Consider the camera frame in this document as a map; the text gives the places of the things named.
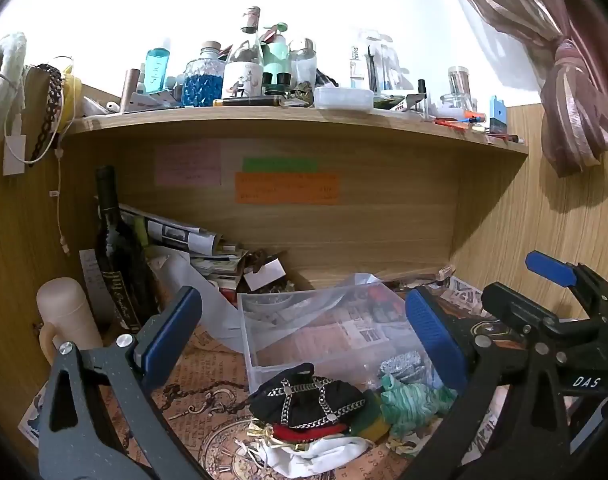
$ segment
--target white wall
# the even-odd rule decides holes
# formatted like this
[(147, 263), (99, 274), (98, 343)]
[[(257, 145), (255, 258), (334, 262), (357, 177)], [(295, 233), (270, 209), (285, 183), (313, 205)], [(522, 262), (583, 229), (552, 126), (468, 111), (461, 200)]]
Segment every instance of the white wall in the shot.
[(202, 41), (230, 44), (253, 5), (261, 7), (260, 26), (286, 22), (287, 39), (313, 38), (319, 69), (343, 86), (354, 30), (373, 28), (393, 38), (406, 77), (414, 85), (426, 79), (433, 101), (449, 91), (447, 69), (458, 64), (470, 69), (480, 111), (493, 94), (509, 106), (539, 102), (522, 45), (483, 23), (465, 0), (12, 0), (0, 38), (21, 30), (27, 63), (73, 56), (85, 83), (119, 95), (126, 69), (138, 68), (161, 38), (172, 38), (167, 73), (175, 75)]

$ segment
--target metal screw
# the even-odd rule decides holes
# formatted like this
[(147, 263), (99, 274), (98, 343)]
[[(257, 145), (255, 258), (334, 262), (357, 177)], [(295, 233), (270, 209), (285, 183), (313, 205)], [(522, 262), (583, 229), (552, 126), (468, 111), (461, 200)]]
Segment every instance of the metal screw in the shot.
[(120, 348), (126, 348), (133, 342), (133, 336), (130, 334), (122, 334), (117, 338), (117, 346)]
[(474, 343), (481, 348), (488, 348), (492, 344), (492, 341), (490, 341), (487, 335), (478, 335), (475, 336)]
[(548, 345), (546, 343), (537, 343), (535, 345), (535, 352), (537, 352), (539, 355), (546, 355), (548, 354)]
[(66, 355), (66, 354), (70, 353), (70, 351), (72, 349), (73, 349), (73, 343), (71, 343), (71, 341), (66, 341), (65, 343), (62, 343), (60, 345), (60, 354)]

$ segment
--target blue liquid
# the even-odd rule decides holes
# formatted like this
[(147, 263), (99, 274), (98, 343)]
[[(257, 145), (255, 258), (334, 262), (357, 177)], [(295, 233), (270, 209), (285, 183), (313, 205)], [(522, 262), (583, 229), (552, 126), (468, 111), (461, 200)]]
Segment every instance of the blue liquid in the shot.
[(217, 75), (194, 74), (184, 80), (181, 104), (184, 106), (212, 106), (213, 99), (221, 99), (224, 78)]
[(164, 89), (166, 67), (171, 55), (165, 48), (152, 48), (146, 54), (146, 67), (144, 74), (144, 91), (147, 94), (161, 92)]

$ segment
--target beige cup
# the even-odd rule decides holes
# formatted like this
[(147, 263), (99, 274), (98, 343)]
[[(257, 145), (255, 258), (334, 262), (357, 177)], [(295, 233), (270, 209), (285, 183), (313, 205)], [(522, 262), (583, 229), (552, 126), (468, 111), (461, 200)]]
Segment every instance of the beige cup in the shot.
[(36, 300), (44, 322), (40, 347), (49, 364), (53, 364), (63, 342), (72, 341), (80, 350), (102, 346), (86, 295), (76, 280), (50, 280), (37, 291)]

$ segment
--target green scrunchie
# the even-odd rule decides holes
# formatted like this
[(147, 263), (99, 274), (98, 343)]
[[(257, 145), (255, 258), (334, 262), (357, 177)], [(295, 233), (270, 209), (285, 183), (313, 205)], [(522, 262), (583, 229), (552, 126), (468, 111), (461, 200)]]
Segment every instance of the green scrunchie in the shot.
[(425, 426), (433, 415), (445, 415), (453, 405), (456, 391), (443, 386), (439, 389), (426, 384), (404, 384), (391, 374), (382, 378), (385, 392), (381, 394), (384, 419), (392, 425), (392, 436), (402, 437), (415, 428)]

